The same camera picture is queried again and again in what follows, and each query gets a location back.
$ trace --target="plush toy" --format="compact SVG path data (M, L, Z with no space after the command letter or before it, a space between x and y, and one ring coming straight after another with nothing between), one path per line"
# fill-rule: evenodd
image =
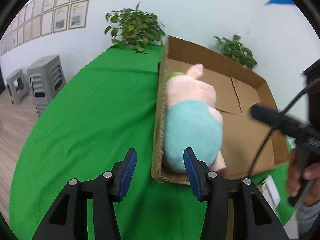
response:
M183 152L191 147L198 160L211 171L226 175L220 148L223 118L215 109L214 88L197 80L203 75L201 64L191 66L186 74L171 73L166 86L164 119L164 163L175 172L185 173Z

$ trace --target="table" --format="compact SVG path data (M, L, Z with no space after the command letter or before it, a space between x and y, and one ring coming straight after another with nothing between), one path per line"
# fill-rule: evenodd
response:
M10 226L19 240L32 238L69 179L95 179L130 147L137 150L138 163L127 197L115 203L122 239L199 239L206 203L199 203L189 186L159 184L150 176L162 48L149 45L147 54L108 49L50 103L30 133L12 179ZM282 196L285 169L273 171L279 173ZM87 209L89 239L94 239L92 201ZM279 214L283 223L290 216Z

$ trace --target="black cable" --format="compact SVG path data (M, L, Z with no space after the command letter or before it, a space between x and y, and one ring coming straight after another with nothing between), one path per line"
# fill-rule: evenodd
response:
M295 96L295 98L287 105L287 107L280 112L281 116L285 115L290 109L291 107L293 107L293 105L305 94L309 91L309 89L311 89L312 87L314 87L316 84L318 84L320 82L320 77L313 80L310 84L308 84L304 89L302 89L298 95ZM260 145L260 148L259 150L257 151L256 153L256 156L254 157L254 160L251 164L251 167L249 169L249 172L248 172L248 175L247 175L247 178L249 178L251 175L252 175L252 171L257 163L257 160L259 159L261 153L262 153L262 150L263 148L265 147L268 139L270 138L270 136L272 135L272 133L277 130L279 128L279 126L274 126L270 129L268 135L265 137L265 139L263 140L262 144Z

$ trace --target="stack of gray stools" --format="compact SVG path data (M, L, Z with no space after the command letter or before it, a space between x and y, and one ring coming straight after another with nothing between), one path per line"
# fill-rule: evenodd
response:
M41 115L66 84L59 55L38 59L27 68L27 75L33 103Z
M29 93L28 82L21 69L15 70L7 77L7 86L11 102L19 106L24 96Z

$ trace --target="human hand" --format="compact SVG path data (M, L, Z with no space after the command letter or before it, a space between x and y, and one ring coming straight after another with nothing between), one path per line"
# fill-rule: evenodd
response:
M287 191L291 197L295 197L301 188L300 177L301 171L293 164L295 159L295 149L291 151L291 164L288 169ZM307 206L313 206L320 200L320 163L314 163L302 172L305 180L315 179L312 189L303 199L303 203Z

